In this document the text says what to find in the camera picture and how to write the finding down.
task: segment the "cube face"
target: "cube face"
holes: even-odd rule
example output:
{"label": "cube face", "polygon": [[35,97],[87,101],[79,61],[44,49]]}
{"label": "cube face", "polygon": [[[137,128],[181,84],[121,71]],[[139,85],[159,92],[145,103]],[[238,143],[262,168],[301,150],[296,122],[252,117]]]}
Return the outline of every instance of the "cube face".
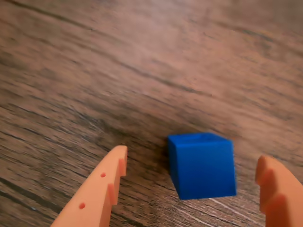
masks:
{"label": "cube face", "polygon": [[169,136],[169,161],[180,199],[236,194],[230,140],[211,133]]}

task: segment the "wooden table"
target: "wooden table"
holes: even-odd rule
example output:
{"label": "wooden table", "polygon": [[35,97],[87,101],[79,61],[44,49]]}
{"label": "wooden table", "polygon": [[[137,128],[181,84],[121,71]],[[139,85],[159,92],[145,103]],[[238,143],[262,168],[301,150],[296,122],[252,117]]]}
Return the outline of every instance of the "wooden table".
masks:
{"label": "wooden table", "polygon": [[[0,226],[49,226],[115,145],[112,227],[257,227],[261,154],[303,181],[299,0],[1,0]],[[236,197],[180,201],[166,137],[235,146]]]}

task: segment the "blue block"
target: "blue block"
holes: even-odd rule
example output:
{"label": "blue block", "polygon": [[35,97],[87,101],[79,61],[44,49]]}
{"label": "blue block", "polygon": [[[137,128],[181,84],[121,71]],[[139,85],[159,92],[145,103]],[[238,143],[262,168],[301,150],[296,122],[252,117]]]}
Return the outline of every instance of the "blue block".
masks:
{"label": "blue block", "polygon": [[236,195],[233,145],[212,133],[168,137],[170,175],[182,200]]}

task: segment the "hole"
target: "hole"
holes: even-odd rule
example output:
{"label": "hole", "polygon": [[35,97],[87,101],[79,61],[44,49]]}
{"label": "hole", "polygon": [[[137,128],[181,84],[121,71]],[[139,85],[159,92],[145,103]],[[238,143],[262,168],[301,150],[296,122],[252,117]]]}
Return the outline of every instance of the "hole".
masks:
{"label": "hole", "polygon": [[85,203],[81,203],[81,204],[79,205],[79,209],[83,209],[83,208],[85,208]]}

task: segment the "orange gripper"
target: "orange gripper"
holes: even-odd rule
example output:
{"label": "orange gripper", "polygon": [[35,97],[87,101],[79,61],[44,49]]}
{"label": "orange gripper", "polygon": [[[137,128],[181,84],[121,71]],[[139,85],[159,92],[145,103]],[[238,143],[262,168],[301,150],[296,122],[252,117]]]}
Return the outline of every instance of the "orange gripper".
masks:
{"label": "orange gripper", "polygon": [[279,161],[261,156],[256,170],[266,227],[303,226],[303,186]]}
{"label": "orange gripper", "polygon": [[108,227],[126,175],[127,147],[113,148],[88,176],[51,227]]}

